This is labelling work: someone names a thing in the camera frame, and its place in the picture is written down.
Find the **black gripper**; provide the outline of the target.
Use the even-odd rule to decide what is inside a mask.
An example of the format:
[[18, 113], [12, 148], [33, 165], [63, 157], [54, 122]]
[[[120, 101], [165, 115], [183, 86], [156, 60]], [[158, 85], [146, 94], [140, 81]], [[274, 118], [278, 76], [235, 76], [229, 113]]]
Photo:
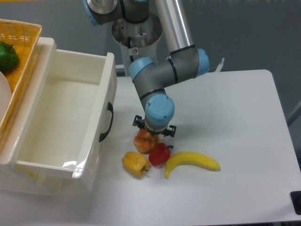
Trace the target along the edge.
[[139, 115], [135, 116], [132, 125], [134, 127], [138, 127], [139, 129], [145, 129], [152, 137], [159, 134], [162, 134], [165, 137], [174, 137], [176, 132], [176, 126], [174, 125], [170, 125], [169, 128], [162, 129], [148, 128], [145, 126], [144, 120]]

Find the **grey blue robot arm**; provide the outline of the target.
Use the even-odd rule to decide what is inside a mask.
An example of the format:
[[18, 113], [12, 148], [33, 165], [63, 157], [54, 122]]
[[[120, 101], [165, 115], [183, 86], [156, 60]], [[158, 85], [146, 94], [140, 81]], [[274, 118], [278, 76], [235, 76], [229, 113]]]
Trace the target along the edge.
[[182, 2], [158, 0], [157, 14], [147, 0], [86, 0], [93, 24], [112, 23], [112, 35], [122, 49], [125, 73], [132, 79], [145, 116], [133, 125], [152, 136], [173, 137], [170, 125], [174, 103], [166, 87], [196, 78], [209, 71], [206, 52], [197, 48], [187, 25]]

